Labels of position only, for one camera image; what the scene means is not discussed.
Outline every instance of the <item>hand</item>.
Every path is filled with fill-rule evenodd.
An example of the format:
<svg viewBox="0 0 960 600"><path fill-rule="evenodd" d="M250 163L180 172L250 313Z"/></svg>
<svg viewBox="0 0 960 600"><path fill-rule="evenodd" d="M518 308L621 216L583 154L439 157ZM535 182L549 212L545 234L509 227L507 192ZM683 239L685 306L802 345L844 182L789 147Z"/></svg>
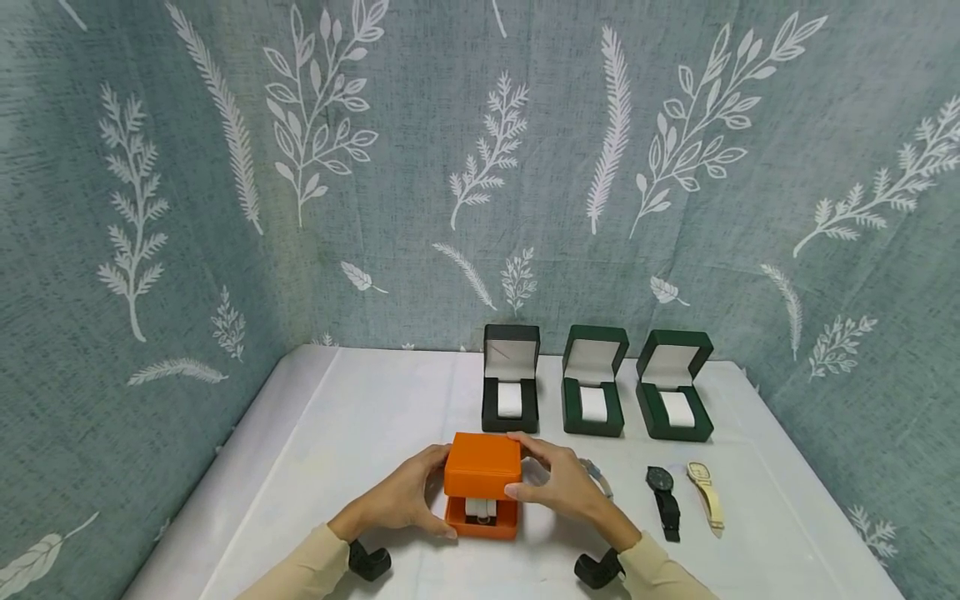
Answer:
<svg viewBox="0 0 960 600"><path fill-rule="evenodd" d="M514 500L541 504L555 513L593 525L617 552L640 541L640 531L600 491L573 450L522 432L511 432L507 437L520 442L524 456L536 459L550 471L550 481L542 486L510 484L504 493Z"/></svg>
<svg viewBox="0 0 960 600"><path fill-rule="evenodd" d="M414 525L435 536L455 540L456 530L430 512L424 497L427 478L443 466L449 453L450 444L433 444L408 458L332 518L327 523L330 531L350 542L373 527L402 529Z"/></svg>

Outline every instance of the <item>orange box lid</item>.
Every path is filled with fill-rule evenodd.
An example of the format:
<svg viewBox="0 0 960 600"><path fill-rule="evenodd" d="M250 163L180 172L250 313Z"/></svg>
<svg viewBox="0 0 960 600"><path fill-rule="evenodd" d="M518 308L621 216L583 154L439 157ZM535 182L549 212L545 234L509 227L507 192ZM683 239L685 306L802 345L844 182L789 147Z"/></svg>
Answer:
<svg viewBox="0 0 960 600"><path fill-rule="evenodd" d="M444 468L446 495L509 500L504 486L522 479L519 442L485 433L458 432L453 437Z"/></svg>

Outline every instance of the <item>orange box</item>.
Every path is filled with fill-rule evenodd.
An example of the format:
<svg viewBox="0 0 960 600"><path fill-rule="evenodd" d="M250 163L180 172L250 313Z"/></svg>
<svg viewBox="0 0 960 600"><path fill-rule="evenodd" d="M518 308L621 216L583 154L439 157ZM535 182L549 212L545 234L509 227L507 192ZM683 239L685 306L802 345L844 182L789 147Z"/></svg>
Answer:
<svg viewBox="0 0 960 600"><path fill-rule="evenodd" d="M509 483L519 483L520 444L503 436L458 432L446 457L444 520L457 535L494 540L516 538L519 506L503 493ZM496 522L468 522L467 498L496 500Z"/></svg>

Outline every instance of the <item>green watch box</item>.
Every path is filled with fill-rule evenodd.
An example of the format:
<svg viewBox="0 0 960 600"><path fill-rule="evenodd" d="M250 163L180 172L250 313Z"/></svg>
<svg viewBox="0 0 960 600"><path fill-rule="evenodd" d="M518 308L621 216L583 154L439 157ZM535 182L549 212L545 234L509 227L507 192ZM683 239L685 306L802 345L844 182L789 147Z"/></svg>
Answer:
<svg viewBox="0 0 960 600"><path fill-rule="evenodd" d="M636 399L655 440L706 442L713 422L694 383L713 352L703 331L654 329L636 360Z"/></svg>
<svg viewBox="0 0 960 600"><path fill-rule="evenodd" d="M481 428L488 433L540 429L537 357L540 328L488 324L483 334Z"/></svg>
<svg viewBox="0 0 960 600"><path fill-rule="evenodd" d="M564 351L564 431L618 438L623 410L616 372L630 341L619 327L573 325Z"/></svg>

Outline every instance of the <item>blue-gray fabric backdrop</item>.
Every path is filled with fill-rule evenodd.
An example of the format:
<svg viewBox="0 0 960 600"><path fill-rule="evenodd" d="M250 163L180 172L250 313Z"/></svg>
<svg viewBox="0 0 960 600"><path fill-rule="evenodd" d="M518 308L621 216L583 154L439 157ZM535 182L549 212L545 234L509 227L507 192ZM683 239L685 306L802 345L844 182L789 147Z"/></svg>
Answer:
<svg viewBox="0 0 960 600"><path fill-rule="evenodd" d="M0 6L0 600L117 598L296 344L709 332L960 596L960 4Z"/></svg>

